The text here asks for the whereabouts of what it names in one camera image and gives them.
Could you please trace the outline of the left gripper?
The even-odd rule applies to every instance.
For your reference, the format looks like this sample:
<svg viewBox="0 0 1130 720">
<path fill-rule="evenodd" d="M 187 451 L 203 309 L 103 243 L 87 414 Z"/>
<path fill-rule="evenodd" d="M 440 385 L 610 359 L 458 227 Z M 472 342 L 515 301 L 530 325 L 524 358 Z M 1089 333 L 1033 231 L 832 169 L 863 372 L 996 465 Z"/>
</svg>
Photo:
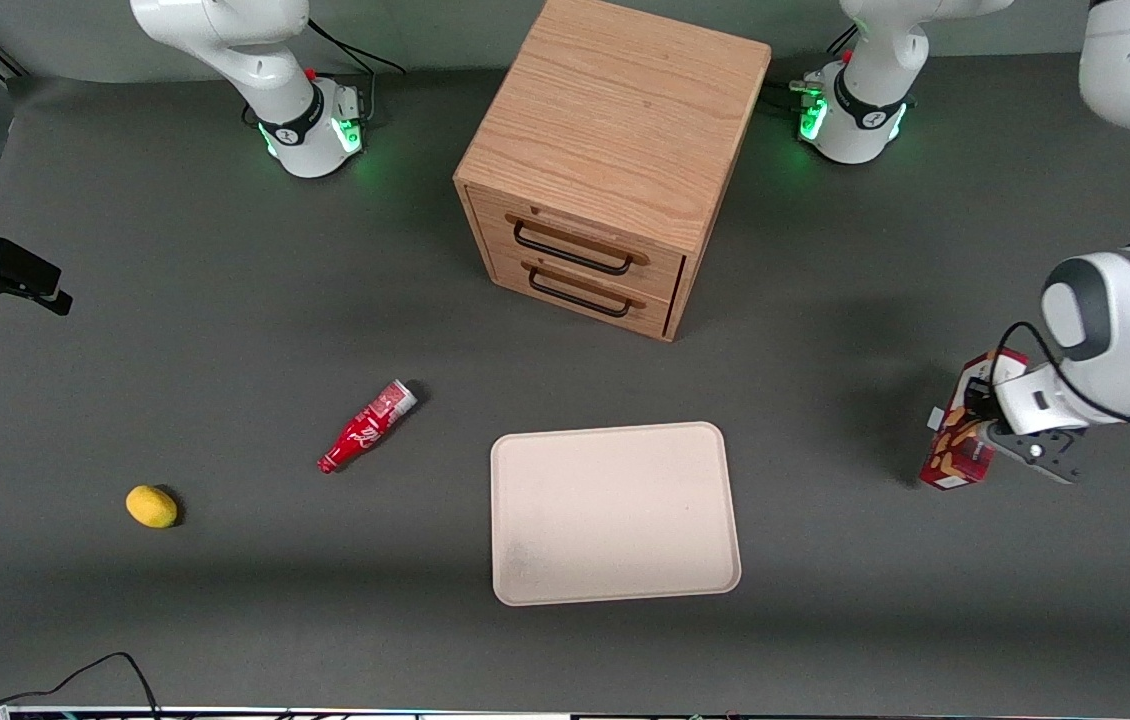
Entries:
<svg viewBox="0 0 1130 720">
<path fill-rule="evenodd" d="M 1059 391 L 1057 370 L 1048 364 L 1005 378 L 996 388 L 980 375 L 964 384 L 964 410 L 971 416 L 996 416 L 999 402 L 1007 425 L 986 425 L 989 445 L 1071 486 L 1086 477 L 1086 430 L 1076 428 L 1067 398 Z"/>
</svg>

